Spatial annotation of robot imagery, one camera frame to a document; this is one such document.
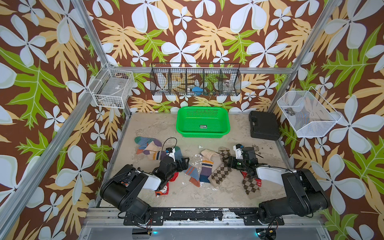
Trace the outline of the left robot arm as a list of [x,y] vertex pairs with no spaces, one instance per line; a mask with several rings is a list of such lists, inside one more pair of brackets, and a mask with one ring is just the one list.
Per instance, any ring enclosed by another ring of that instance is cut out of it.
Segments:
[[189,158],[175,160],[166,156],[160,160],[160,165],[152,173],[143,172],[127,164],[102,185],[100,196],[120,212],[126,212],[135,223],[147,224],[151,219],[152,208],[138,198],[139,193],[142,189],[161,191],[176,173],[188,169],[189,161]]

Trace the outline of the cream purple striped sock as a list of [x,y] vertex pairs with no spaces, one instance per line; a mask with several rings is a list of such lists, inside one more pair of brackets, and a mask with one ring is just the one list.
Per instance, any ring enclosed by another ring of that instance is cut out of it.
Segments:
[[144,150],[143,154],[146,155],[150,160],[162,160],[164,157],[167,156],[167,153],[165,151],[149,151]]
[[143,154],[150,155],[162,149],[162,143],[157,139],[152,139],[143,150]]

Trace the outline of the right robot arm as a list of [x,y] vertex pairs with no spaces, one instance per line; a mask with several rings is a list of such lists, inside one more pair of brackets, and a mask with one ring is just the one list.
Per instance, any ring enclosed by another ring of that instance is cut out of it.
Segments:
[[261,224],[273,223],[285,215],[311,217],[331,205],[330,198],[310,170],[291,170],[260,163],[253,148],[240,144],[235,145],[234,150],[236,155],[224,160],[229,168],[246,173],[252,181],[269,181],[285,189],[284,198],[259,204],[254,217]]

